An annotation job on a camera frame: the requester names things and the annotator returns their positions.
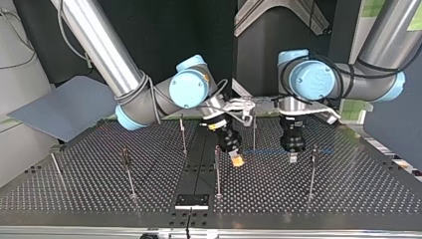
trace robotic arm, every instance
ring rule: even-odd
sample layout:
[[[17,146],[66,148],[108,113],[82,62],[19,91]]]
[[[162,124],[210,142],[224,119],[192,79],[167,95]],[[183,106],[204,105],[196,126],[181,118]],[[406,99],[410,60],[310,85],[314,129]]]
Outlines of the robotic arm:
[[[131,59],[97,0],[52,2],[115,94],[115,113],[123,127],[136,130],[182,109],[198,108],[209,129],[218,134],[221,149],[232,156],[235,166],[243,164],[242,139],[229,114],[242,111],[241,121],[250,125],[255,104],[225,102],[201,56],[180,63],[175,76],[154,86]]]
[[[328,122],[339,115],[317,101],[324,98],[387,102],[397,98],[405,83],[403,71],[422,50],[422,31],[412,21],[421,0],[387,0],[384,3],[354,65],[335,64],[308,50],[279,55],[279,92],[284,134],[281,146],[295,161],[305,150],[302,128],[306,115],[325,114]],[[406,61],[415,47],[419,49]]]

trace metal base plate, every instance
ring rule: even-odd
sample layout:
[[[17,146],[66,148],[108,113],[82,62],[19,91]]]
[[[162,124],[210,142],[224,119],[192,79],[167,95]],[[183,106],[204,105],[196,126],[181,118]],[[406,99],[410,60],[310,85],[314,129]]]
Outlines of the metal base plate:
[[[309,150],[297,163],[289,163],[280,148],[277,118],[257,120],[255,150],[253,129],[236,124],[246,163],[235,168],[228,155],[220,155],[223,197],[214,197],[213,185],[196,183],[192,191],[210,195],[208,211],[175,211],[180,179],[192,173],[185,170],[178,124],[164,121],[133,132],[116,122],[99,126],[57,156],[63,180],[46,161],[2,188],[0,225],[421,230],[422,184],[351,129],[315,118],[304,130]],[[197,126],[185,122],[190,146]],[[207,136],[202,148],[191,146],[189,153],[213,157],[213,140]],[[315,143],[321,153],[310,197]],[[136,200],[120,165],[123,146],[133,157]],[[215,178],[205,171],[202,179]]]

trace cable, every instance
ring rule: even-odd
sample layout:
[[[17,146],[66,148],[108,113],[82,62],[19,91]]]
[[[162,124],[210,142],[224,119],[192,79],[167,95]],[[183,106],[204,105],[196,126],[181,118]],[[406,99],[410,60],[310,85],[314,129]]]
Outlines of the cable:
[[[336,101],[339,101],[343,98],[344,95],[344,78],[342,77],[342,74],[340,72],[340,68],[328,57],[317,55],[317,54],[310,54],[310,59],[316,59],[323,63],[325,63],[327,66],[329,66],[333,71],[335,71],[339,78],[339,84],[340,84],[340,92],[338,94],[338,97],[335,98]]]
[[[215,91],[215,93],[213,93],[210,98],[213,98],[213,97],[217,96],[218,94],[220,94],[224,90],[224,88],[226,88],[228,83],[229,83],[229,80],[227,80],[227,79],[223,79],[219,83],[217,83],[217,91]]]
[[[34,57],[36,56],[35,52],[32,53],[32,56],[30,59],[28,59],[27,61],[20,63],[20,64],[16,64],[14,66],[8,66],[8,67],[0,67],[0,70],[6,70],[6,69],[11,69],[11,68],[17,68],[17,67],[21,67],[23,65],[26,65],[30,62],[32,62],[32,60],[34,59]]]
[[[216,110],[216,111],[219,111],[219,112],[223,112],[223,113],[225,113],[225,114],[227,114],[227,115],[231,116],[232,118],[234,118],[235,120],[237,120],[237,121],[239,121],[239,122],[241,122],[241,123],[244,123],[244,122],[245,122],[244,120],[242,120],[242,119],[238,118],[238,117],[237,117],[236,115],[234,115],[233,113],[231,113],[231,112],[229,112],[229,111],[226,111],[226,110],[224,110],[224,109],[221,109],[221,108],[210,107],[210,106],[198,106],[198,107],[196,107],[196,108],[209,108],[209,109],[213,109],[213,110]]]
[[[9,21],[9,19],[7,19],[7,17],[6,17],[6,15],[7,14],[10,14],[10,15],[12,15],[12,16],[14,16],[17,20],[19,20],[19,21],[21,21],[21,19],[19,18],[19,16],[16,14],[16,13],[14,13],[14,12],[12,12],[12,11],[10,11],[10,10],[7,10],[7,9],[4,9],[4,8],[0,8],[0,13],[1,13],[1,18],[3,19],[3,21],[6,23],[6,25],[16,34],[16,36],[19,38],[19,41],[20,42],[22,42],[31,52],[32,52],[32,55],[31,55],[31,57],[27,60],[27,61],[25,61],[25,62],[23,62],[23,63],[19,63],[19,64],[16,64],[16,65],[12,65],[12,66],[7,66],[7,67],[0,67],[0,70],[6,70],[6,69],[12,69],[12,68],[17,68],[17,67],[21,67],[21,66],[24,66],[24,65],[26,65],[26,64],[28,64],[28,63],[30,63],[30,62],[32,62],[32,60],[35,58],[35,56],[36,56],[36,53],[35,53],[35,51],[34,51],[34,49],[29,45],[29,43],[26,43],[23,39],[22,39],[22,37],[19,35],[19,33],[18,33],[18,31],[16,30],[16,28],[12,25],[12,23]]]
[[[227,79],[223,79],[222,81],[220,81],[218,84],[217,84],[217,87],[221,84],[221,83],[224,83],[223,84],[223,86],[222,87],[220,87],[214,94],[213,94],[213,97],[214,96],[216,96],[217,94],[219,94],[219,93],[221,93],[223,90],[224,90],[224,88],[227,86],[227,83],[228,83],[228,80]],[[177,107],[179,107],[174,101],[172,101],[171,99],[169,99],[163,92],[161,92],[159,89],[157,89],[156,87],[154,87],[154,90],[156,91],[156,92],[158,92],[162,97],[164,97],[168,102],[170,102],[170,103],[172,103],[172,104],[174,104],[175,106],[177,106]],[[229,111],[226,111],[226,110],[224,110],[224,109],[221,109],[221,108],[216,108],[216,107],[211,107],[211,106],[198,106],[198,107],[196,107],[196,108],[209,108],[209,109],[213,109],[213,110],[216,110],[216,111],[220,111],[220,112],[223,112],[223,113],[225,113],[225,114],[227,114],[227,115],[229,115],[229,116],[231,116],[232,118],[234,118],[235,120],[237,120],[237,121],[239,121],[239,122],[241,122],[241,123],[244,123],[245,121],[244,120],[242,120],[242,119],[240,119],[240,118],[238,118],[236,115],[234,115],[233,113],[231,113],[231,112],[229,112]]]
[[[63,40],[65,40],[65,43],[68,45],[68,47],[72,50],[72,52],[74,52],[78,57],[84,59],[87,62],[90,62],[91,60],[86,58],[85,56],[83,56],[81,53],[79,53],[71,44],[71,42],[69,42],[68,37],[66,36],[65,33],[65,29],[63,27],[63,20],[62,20],[62,16],[64,18],[66,18],[65,13],[63,12],[63,3],[65,2],[65,0],[60,0],[59,3],[59,11],[57,13],[57,18],[59,21],[59,28],[60,28],[60,32],[62,34]]]
[[[21,19],[19,18],[19,16],[16,13],[14,13],[14,12],[12,12],[10,10],[4,9],[4,8],[0,8],[0,12],[2,13],[2,18],[1,19],[4,21],[4,23],[7,25],[7,27],[15,33],[15,35],[18,37],[19,41],[23,45],[25,45],[25,47],[27,47],[30,51],[33,52],[34,51],[34,48],[32,48],[32,46],[30,45],[29,40],[28,40],[28,42],[25,42],[24,39],[21,37],[21,35],[19,35],[19,33],[16,30],[16,28],[12,25],[12,23],[10,22],[10,20],[7,18],[7,14],[10,14],[13,17],[15,17],[18,21],[21,21]]]
[[[307,102],[307,101],[304,101],[304,100],[300,99],[298,95],[296,95],[295,93],[291,92],[291,91],[288,89],[288,87],[286,86],[285,81],[283,80],[283,75],[285,74],[286,69],[288,68],[288,66],[289,66],[289,65],[291,65],[293,62],[295,62],[295,61],[297,61],[297,60],[304,59],[304,58],[307,58],[307,57],[308,57],[308,56],[301,56],[301,57],[297,57],[297,58],[294,58],[294,59],[292,59],[292,60],[288,61],[288,62],[287,62],[287,63],[283,66],[282,71],[280,72],[280,83],[282,84],[282,88],[283,88],[283,90],[285,90],[285,92],[287,93],[286,95],[284,95],[284,96],[283,96],[283,98],[285,98],[285,97],[293,97],[293,98],[295,98],[295,99],[296,99],[297,101],[299,101],[299,102],[302,102],[302,103],[307,104],[307,105],[311,105],[312,103],[310,103],[310,102]]]

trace black cable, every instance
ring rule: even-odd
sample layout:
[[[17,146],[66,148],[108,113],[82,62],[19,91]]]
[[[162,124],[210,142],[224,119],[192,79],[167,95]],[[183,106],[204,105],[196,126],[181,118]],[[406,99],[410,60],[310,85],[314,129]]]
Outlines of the black cable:
[[[328,57],[317,55],[317,54],[310,54],[310,59],[316,59],[323,63],[325,63],[327,66],[329,66],[333,71],[335,71],[338,74],[339,78],[339,84],[340,84],[340,92],[338,94],[338,97],[335,98],[335,101],[339,101],[342,99],[344,95],[344,78],[342,77],[342,74],[340,72],[340,68]]]
[[[283,98],[285,98],[285,97],[293,97],[293,98],[295,98],[297,101],[300,101],[300,102],[302,102],[302,103],[304,103],[304,104],[307,104],[307,105],[311,105],[312,103],[310,103],[310,102],[307,102],[307,101],[304,101],[304,100],[302,100],[302,99],[300,99],[295,93],[293,93],[293,92],[291,92],[289,89],[288,89],[288,87],[286,86],[286,83],[285,83],[285,81],[284,81],[284,79],[283,79],[283,75],[285,74],[285,72],[286,72],[286,69],[288,68],[288,66],[289,65],[291,65],[293,62],[295,62],[295,61],[297,61],[297,60],[300,60],[300,59],[304,59],[304,58],[307,58],[308,56],[301,56],[301,57],[297,57],[297,58],[294,58],[294,59],[292,59],[292,60],[290,60],[290,61],[288,61],[284,66],[283,66],[283,68],[282,68],[282,71],[280,72],[280,76],[279,76],[279,78],[280,78],[280,83],[282,84],[282,88],[283,88],[283,90],[287,93],[286,95],[284,95],[283,96]]]
[[[24,65],[32,62],[32,60],[34,59],[35,55],[36,55],[35,52],[33,52],[31,58],[28,59],[27,61],[25,61],[23,63],[16,64],[16,65],[13,65],[13,66],[0,67],[0,70],[6,70],[6,69],[11,69],[11,68],[17,68],[17,67],[24,66]]]
[[[348,69],[350,70],[351,76],[350,76],[350,82],[348,83],[348,88],[347,91],[345,91],[344,93],[344,98],[347,98],[348,95],[351,92],[351,89],[353,89],[354,87],[354,67],[351,64],[347,64],[348,65]]]
[[[387,78],[387,77],[393,77],[393,76],[397,75],[398,73],[403,72],[404,70],[409,68],[415,62],[415,60],[419,57],[421,52],[422,52],[422,44],[419,46],[415,55],[413,55],[412,59],[410,59],[410,61],[408,63],[406,63],[403,67],[398,68],[396,71],[388,73],[388,74],[384,74],[384,75],[366,76],[366,75],[360,75],[360,74],[352,74],[352,73],[345,71],[345,70],[342,70],[342,69],[339,69],[339,70],[342,73],[344,73],[348,76],[354,76],[354,77],[365,78],[365,79],[382,79],[382,78]]]
[[[379,72],[397,72],[398,69],[388,69],[388,68],[382,68],[382,67],[377,67],[377,66],[373,66],[365,61],[363,61],[360,58],[356,59],[356,62],[360,63],[360,65],[367,67],[369,69],[375,70],[375,71],[379,71]]]

